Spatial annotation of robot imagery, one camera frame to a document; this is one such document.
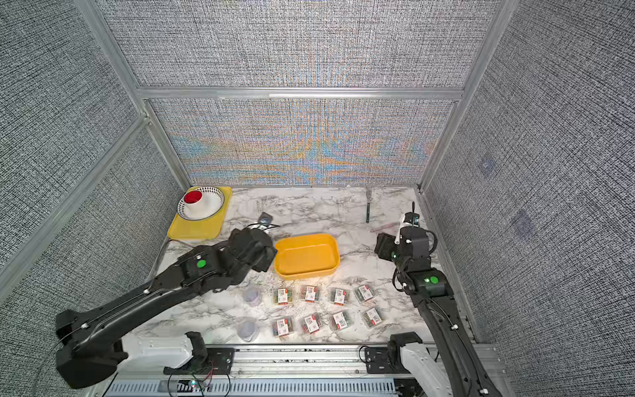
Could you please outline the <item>yellow plastic storage box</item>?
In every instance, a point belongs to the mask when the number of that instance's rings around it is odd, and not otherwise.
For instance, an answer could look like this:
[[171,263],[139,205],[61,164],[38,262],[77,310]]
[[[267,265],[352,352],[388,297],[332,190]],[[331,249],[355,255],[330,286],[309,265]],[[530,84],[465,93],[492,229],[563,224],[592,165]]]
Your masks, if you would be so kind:
[[286,281],[329,276],[341,263],[337,240],[327,233],[284,238],[275,249],[275,271]]

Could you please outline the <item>round clear clip jar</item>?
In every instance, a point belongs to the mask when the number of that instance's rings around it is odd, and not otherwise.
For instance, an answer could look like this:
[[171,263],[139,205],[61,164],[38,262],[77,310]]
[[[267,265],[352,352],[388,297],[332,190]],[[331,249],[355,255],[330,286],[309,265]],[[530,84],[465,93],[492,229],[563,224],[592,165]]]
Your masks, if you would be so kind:
[[242,292],[242,298],[251,307],[259,306],[262,302],[261,289],[258,286],[249,286]]

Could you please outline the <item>clear paper clip box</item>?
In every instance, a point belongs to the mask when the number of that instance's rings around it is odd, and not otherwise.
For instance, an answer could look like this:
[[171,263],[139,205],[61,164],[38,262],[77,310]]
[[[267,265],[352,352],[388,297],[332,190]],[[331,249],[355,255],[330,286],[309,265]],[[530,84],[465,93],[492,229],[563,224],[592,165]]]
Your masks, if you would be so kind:
[[288,305],[293,302],[293,294],[291,289],[279,288],[273,292],[273,299],[276,305]]

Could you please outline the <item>paper clip box underneath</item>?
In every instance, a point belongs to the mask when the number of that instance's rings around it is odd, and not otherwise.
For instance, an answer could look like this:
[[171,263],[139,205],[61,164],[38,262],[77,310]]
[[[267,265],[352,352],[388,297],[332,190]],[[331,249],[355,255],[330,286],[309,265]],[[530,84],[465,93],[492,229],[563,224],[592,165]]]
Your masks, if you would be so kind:
[[361,319],[369,329],[376,328],[385,322],[377,307],[365,308],[361,312]]

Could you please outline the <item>paper clip box front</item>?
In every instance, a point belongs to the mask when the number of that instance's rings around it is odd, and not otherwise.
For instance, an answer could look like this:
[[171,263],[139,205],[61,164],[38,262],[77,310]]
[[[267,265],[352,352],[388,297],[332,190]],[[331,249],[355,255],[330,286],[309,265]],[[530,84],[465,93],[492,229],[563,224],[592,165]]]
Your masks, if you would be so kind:
[[306,315],[299,322],[305,334],[313,334],[322,329],[322,320],[318,313]]

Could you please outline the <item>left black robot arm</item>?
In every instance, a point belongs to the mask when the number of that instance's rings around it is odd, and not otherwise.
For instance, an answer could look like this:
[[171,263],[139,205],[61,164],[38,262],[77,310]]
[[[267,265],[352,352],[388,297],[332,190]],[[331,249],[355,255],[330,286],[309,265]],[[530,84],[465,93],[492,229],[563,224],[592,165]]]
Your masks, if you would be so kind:
[[178,304],[238,286],[250,271],[268,271],[276,254],[266,232],[235,229],[228,240],[195,246],[152,281],[107,304],[66,309],[56,315],[56,370],[73,390],[106,380],[128,359],[123,338],[133,329]]

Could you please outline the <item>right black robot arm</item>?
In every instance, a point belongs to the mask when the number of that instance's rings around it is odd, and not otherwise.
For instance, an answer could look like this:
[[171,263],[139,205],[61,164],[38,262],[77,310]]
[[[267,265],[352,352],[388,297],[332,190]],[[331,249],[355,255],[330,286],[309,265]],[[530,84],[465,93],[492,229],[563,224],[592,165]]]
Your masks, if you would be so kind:
[[430,231],[405,226],[396,236],[380,233],[375,254],[395,265],[397,289],[410,297],[427,324],[443,368],[425,357],[413,336],[390,339],[393,365],[410,372],[428,396],[500,396],[461,324],[454,292],[445,274],[432,266]]

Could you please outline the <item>white patterned bowl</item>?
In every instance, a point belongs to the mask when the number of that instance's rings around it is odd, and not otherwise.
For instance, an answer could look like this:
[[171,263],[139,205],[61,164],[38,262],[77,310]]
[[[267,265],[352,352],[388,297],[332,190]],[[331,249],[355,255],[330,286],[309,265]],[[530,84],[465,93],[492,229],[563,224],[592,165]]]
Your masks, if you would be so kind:
[[225,194],[216,187],[198,187],[203,193],[203,200],[195,207],[186,207],[182,199],[178,204],[178,215],[188,221],[199,221],[217,214],[225,204]]

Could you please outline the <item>yellow flat tray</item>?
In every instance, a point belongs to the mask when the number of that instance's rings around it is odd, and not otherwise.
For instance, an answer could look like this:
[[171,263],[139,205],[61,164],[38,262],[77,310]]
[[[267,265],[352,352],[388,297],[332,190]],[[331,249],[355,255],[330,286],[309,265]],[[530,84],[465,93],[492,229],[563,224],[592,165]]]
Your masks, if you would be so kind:
[[[190,188],[188,191],[198,187],[213,186],[195,186]],[[177,215],[175,215],[167,233],[168,238],[172,240],[194,241],[213,239],[220,235],[229,208],[229,203],[233,196],[233,189],[224,186],[216,188],[219,188],[225,194],[225,204],[223,205],[223,208],[214,216],[199,221],[188,221],[181,218],[180,215],[178,215],[177,208]]]

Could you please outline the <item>white cup red inside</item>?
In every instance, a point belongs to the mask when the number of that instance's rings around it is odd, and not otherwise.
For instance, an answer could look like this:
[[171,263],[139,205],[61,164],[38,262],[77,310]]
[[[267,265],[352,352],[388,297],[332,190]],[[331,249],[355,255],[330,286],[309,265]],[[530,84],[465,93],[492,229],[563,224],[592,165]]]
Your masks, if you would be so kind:
[[195,207],[203,200],[203,193],[200,190],[191,190],[183,196],[183,203],[186,207]]

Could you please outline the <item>pink handled fork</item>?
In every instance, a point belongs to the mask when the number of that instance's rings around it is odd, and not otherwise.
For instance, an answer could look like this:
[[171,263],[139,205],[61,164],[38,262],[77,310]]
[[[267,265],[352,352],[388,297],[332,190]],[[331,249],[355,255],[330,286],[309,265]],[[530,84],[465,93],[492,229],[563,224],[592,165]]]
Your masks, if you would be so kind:
[[372,233],[383,233],[384,231],[387,231],[387,230],[389,230],[389,229],[396,228],[396,227],[398,227],[399,225],[400,225],[400,223],[399,223],[399,222],[397,222],[397,223],[388,223],[388,224],[385,224],[385,225],[381,225],[381,226],[380,226],[380,227],[378,227],[378,228],[373,228],[373,229],[372,229],[372,230],[370,230],[370,231],[371,231]]

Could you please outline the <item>green handled fork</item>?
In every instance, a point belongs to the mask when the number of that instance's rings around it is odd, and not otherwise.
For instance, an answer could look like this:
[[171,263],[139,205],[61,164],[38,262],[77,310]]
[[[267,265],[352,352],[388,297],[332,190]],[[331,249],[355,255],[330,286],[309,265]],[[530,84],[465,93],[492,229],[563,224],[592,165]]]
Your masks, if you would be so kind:
[[366,187],[365,196],[366,196],[365,222],[370,223],[370,205],[372,202],[372,188]]

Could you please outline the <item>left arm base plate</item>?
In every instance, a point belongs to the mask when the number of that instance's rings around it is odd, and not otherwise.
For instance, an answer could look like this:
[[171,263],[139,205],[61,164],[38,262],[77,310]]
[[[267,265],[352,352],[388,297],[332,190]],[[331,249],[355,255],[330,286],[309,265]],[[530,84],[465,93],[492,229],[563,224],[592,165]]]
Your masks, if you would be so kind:
[[196,353],[185,364],[176,368],[164,367],[164,375],[229,375],[236,350],[231,347],[208,348],[205,354]]

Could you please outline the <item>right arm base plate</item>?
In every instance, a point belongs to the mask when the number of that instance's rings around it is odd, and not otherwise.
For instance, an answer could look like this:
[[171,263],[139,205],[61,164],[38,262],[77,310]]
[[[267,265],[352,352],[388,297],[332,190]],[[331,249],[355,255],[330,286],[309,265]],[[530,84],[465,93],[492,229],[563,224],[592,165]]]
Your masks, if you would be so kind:
[[368,374],[408,374],[407,370],[390,360],[387,347],[368,347],[364,345],[360,348],[359,356]]

